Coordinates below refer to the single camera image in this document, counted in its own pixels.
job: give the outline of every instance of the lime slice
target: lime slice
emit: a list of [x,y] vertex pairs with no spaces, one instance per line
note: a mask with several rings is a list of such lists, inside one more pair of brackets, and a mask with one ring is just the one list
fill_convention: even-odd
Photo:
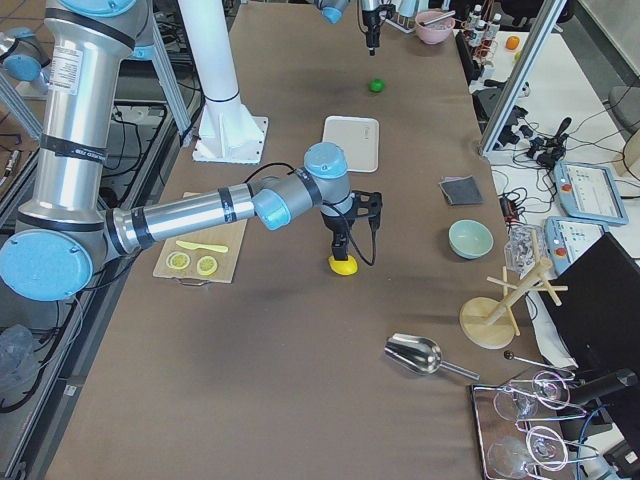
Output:
[[171,252],[167,256],[167,267],[173,270],[184,270],[191,263],[191,258],[184,252]]
[[208,276],[218,269],[218,261],[211,255],[205,255],[198,260],[196,265],[198,275]]

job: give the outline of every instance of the green bowl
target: green bowl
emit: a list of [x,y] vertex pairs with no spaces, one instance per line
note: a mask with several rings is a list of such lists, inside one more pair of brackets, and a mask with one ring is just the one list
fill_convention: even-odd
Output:
[[493,248],[493,235],[487,227],[475,220],[458,220],[449,227],[451,250],[462,258],[480,258]]

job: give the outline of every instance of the green lime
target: green lime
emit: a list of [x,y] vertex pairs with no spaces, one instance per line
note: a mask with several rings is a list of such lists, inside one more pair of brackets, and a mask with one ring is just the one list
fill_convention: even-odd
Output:
[[373,93],[380,93],[382,90],[384,90],[384,87],[384,80],[381,80],[379,78],[374,78],[369,82],[369,90]]

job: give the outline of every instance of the scoop handle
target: scoop handle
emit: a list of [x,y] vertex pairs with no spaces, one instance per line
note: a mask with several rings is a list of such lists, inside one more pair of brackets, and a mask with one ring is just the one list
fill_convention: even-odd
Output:
[[464,377],[468,377],[473,381],[477,382],[478,380],[480,380],[480,375],[478,375],[477,373],[472,372],[471,370],[467,370],[466,368],[459,367],[458,365],[454,365],[453,363],[442,361],[440,363],[440,366],[445,370],[449,370],[450,372],[455,372]]

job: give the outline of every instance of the gray cloth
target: gray cloth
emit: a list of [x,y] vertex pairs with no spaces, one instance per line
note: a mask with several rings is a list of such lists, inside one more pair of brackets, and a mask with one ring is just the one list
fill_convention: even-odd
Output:
[[472,176],[446,177],[438,185],[449,205],[480,205],[484,203],[478,185]]

